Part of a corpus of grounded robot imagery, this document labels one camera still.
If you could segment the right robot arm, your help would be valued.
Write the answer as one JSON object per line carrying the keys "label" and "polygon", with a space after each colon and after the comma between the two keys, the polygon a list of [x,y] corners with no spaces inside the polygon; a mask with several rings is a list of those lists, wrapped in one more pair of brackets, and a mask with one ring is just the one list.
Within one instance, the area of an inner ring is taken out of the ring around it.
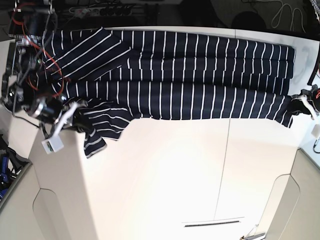
{"label": "right robot arm", "polygon": [[59,89],[51,92],[54,84],[49,79],[45,60],[54,66],[57,61],[46,47],[53,40],[58,29],[59,16],[51,0],[13,0],[12,7],[5,10],[10,21],[9,44],[5,72],[2,75],[0,103],[15,118],[25,111],[38,121],[45,139],[61,130],[87,132],[90,125],[81,113],[87,102],[67,100],[63,94],[67,80],[58,83]]}

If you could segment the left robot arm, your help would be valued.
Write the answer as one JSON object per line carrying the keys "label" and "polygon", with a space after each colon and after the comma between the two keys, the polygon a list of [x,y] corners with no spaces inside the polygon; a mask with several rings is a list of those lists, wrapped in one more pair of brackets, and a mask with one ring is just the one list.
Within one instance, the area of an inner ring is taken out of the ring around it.
{"label": "left robot arm", "polygon": [[290,44],[295,49],[293,77],[287,79],[285,85],[286,95],[291,99],[285,115],[289,123],[298,115],[311,116],[299,100],[301,95],[306,95],[316,113],[320,113],[320,12],[310,0],[303,1],[303,8],[305,32],[294,37]]}

